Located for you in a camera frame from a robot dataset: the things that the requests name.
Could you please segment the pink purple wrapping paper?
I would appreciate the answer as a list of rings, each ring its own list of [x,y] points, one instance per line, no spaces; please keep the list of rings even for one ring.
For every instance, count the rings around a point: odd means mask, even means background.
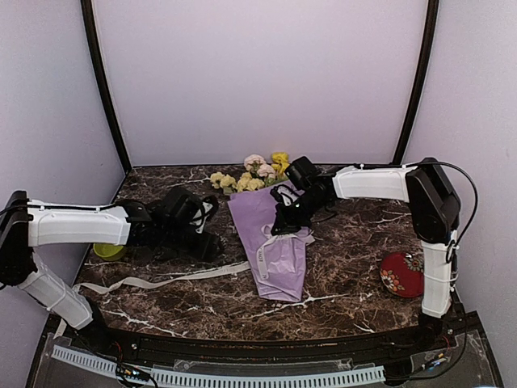
[[[274,235],[276,201],[270,188],[234,193],[228,202],[238,236],[261,298],[299,302],[305,282],[306,247],[314,242],[306,228]]]

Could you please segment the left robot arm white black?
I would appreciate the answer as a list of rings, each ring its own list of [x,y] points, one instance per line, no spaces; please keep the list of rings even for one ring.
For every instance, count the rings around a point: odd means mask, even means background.
[[[108,352],[114,335],[104,327],[99,309],[53,273],[35,248],[83,243],[172,247],[209,262],[222,250],[220,238],[204,228],[218,208],[215,196],[200,198],[184,188],[172,188],[148,205],[121,200],[96,206],[49,204],[16,191],[1,211],[1,284],[22,289],[82,331],[96,352]]]

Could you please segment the yellow fuzzy poppy stem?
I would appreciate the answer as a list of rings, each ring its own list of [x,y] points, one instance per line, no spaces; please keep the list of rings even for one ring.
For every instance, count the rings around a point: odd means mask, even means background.
[[[271,166],[278,176],[283,175],[289,165],[289,155],[286,152],[275,152],[271,155]]]

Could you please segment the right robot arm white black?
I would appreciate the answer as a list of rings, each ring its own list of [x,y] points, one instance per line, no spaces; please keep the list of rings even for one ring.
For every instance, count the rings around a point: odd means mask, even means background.
[[[287,183],[271,190],[274,235],[309,228],[324,208],[345,200],[386,202],[405,208],[423,255],[422,312],[442,318],[452,305],[461,202],[434,158],[405,165],[348,164],[322,170],[308,158],[293,161]]]

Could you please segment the pink rose flower stem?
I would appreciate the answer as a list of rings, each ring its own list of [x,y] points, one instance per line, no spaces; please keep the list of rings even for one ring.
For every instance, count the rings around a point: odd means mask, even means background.
[[[244,159],[245,169],[255,178],[264,181],[274,181],[277,178],[274,167],[258,154],[252,154]]]

